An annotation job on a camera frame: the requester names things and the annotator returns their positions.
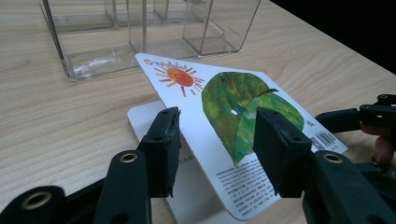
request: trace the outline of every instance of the card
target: card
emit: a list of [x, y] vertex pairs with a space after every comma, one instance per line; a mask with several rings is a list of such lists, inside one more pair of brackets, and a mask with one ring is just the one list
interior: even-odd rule
[[186, 144], [237, 220], [248, 221], [279, 199], [252, 149], [258, 106], [283, 114], [313, 141], [312, 151], [347, 150], [263, 72], [144, 53], [136, 59], [163, 104], [181, 110]]
[[[157, 101], [134, 106], [128, 111], [128, 120], [139, 141], [148, 132], [157, 114], [164, 109], [163, 103]], [[174, 197], [166, 198], [177, 223], [245, 223], [227, 212], [183, 137], [180, 142]]]

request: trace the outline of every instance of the wood grain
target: wood grain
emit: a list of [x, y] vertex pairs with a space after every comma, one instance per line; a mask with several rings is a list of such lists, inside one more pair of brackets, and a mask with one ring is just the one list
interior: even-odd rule
[[[66, 194], [104, 177], [111, 158], [137, 141], [127, 111], [158, 100], [139, 68], [71, 82], [35, 0], [0, 3], [0, 210], [36, 186]], [[262, 1], [242, 49], [194, 59], [265, 72], [311, 114], [371, 104], [396, 94], [396, 76], [269, 1]], [[337, 135], [354, 161], [375, 138]], [[175, 223], [162, 199], [154, 223]], [[252, 223], [305, 223], [301, 200], [283, 199]]]

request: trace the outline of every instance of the finger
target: finger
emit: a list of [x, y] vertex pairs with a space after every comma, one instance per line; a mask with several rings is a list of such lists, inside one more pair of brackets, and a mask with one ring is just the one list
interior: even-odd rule
[[361, 123], [361, 130], [364, 133], [368, 133], [371, 135], [386, 136], [386, 137], [392, 136], [392, 132], [390, 129], [379, 128], [379, 127], [375, 127], [375, 126], [371, 126], [371, 125], [367, 125], [367, 124], [363, 124], [363, 123]]
[[378, 137], [375, 141], [374, 158], [377, 163], [388, 163], [393, 159], [395, 148], [387, 137]]

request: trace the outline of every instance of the sun illustration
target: sun illustration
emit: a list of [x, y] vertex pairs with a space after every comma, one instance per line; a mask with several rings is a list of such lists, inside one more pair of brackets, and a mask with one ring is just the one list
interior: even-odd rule
[[198, 77], [194, 77], [193, 75], [196, 73], [192, 68], [187, 68], [187, 66], [179, 66], [177, 63], [173, 65], [171, 63], [162, 63], [159, 65], [160, 68], [154, 68], [159, 73], [156, 73], [157, 76], [166, 77], [165, 79], [160, 79], [161, 82], [170, 82], [167, 84], [167, 87], [173, 87], [175, 84], [178, 84], [181, 88], [181, 92], [183, 96], [186, 97], [186, 89], [190, 88], [190, 91], [193, 95], [195, 95], [195, 91], [202, 91], [202, 83], [203, 79]]

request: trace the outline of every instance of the white base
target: white base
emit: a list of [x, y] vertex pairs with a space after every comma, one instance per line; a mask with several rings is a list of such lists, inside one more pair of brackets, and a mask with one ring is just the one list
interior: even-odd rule
[[[133, 107], [128, 111], [128, 119], [139, 141], [149, 130], [158, 112], [163, 109], [163, 103], [157, 101]], [[225, 210], [198, 161], [183, 140], [181, 139], [182, 148], [173, 190], [174, 198], [166, 199], [177, 223], [246, 223], [236, 220]]]

